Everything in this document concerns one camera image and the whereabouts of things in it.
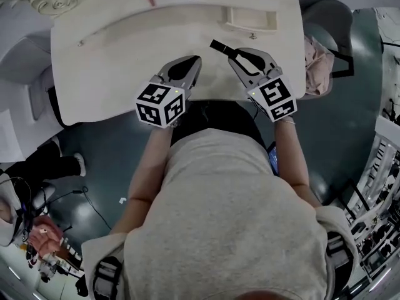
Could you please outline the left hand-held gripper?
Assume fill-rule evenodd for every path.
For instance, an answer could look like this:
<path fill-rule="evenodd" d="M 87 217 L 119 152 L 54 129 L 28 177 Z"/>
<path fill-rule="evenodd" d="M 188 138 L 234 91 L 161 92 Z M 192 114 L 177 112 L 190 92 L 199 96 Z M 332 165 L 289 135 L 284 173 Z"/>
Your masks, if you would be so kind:
<path fill-rule="evenodd" d="M 138 120 L 157 128 L 174 125 L 186 112 L 186 102 L 201 67 L 202 59 L 198 55 L 180 57 L 164 65 L 161 69 L 163 74 L 153 76 L 138 93 Z"/>

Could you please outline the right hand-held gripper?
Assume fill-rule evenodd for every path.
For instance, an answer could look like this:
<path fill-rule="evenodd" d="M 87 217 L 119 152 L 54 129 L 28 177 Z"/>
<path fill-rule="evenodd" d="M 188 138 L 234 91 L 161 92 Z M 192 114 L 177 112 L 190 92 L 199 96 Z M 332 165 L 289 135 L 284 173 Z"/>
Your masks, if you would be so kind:
<path fill-rule="evenodd" d="M 274 59 L 268 53 L 250 47 L 240 47 L 236 51 L 259 71 L 270 70 L 247 91 L 250 100 L 273 123 L 293 115 L 297 111 L 296 98 L 288 78 L 280 67 L 276 67 Z M 253 75 L 237 59 L 229 57 L 228 63 L 245 88 L 251 88 L 254 84 Z"/>

